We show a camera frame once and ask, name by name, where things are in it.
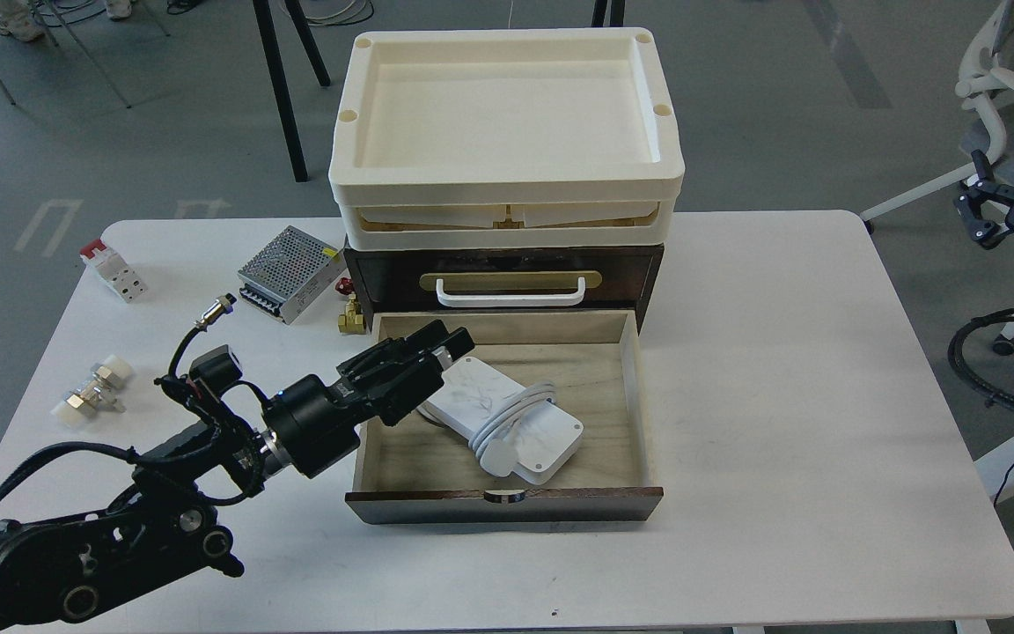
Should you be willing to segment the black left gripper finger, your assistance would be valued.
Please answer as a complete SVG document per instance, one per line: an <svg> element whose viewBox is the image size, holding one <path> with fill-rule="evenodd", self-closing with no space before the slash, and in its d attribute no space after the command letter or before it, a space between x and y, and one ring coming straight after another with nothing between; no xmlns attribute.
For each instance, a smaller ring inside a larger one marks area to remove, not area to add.
<svg viewBox="0 0 1014 634"><path fill-rule="evenodd" d="M475 348L466 328L420 328L402 340L402 388L443 386L444 372Z"/></svg>
<svg viewBox="0 0 1014 634"><path fill-rule="evenodd" d="M423 358L434 358L443 350L445 365L450 364L450 350L445 342L447 329L442 321L416 330L405 337L387 337L369 349L337 365L343 379L393 379L402 371L419 364Z"/></svg>

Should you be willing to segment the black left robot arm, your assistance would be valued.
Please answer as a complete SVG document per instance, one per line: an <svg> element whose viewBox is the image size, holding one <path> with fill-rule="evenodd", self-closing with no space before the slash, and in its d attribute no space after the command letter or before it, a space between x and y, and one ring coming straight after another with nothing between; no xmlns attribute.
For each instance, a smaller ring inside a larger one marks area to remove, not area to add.
<svg viewBox="0 0 1014 634"><path fill-rule="evenodd" d="M431 321L343 362L333 385L310 374L273 397L258 394L262 431L223 400L242 384L229 346L197 358L184 376L170 368L157 384L197 416L182 433L145 453L56 443L21 462L0 485L1 502L37 470L76 451L134 469L132 485L106 508L0 523L0 630L88 621L204 567L242 575L217 508L252 498L287 466L317 476L358 447L356 425L374 417L397 424L443 386L445 370L473 349L466 329Z"/></svg>

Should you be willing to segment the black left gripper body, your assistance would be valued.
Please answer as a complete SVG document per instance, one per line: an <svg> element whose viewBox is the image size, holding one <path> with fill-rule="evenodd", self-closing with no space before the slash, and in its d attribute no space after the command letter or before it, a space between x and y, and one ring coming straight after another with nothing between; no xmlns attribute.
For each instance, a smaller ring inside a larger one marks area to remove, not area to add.
<svg viewBox="0 0 1014 634"><path fill-rule="evenodd" d="M443 386L443 368L432 356L354 358L337 370L341 380L335 384L305 376L262 412L279 453L307 478L359 447L356 425L374 417L395 425Z"/></svg>

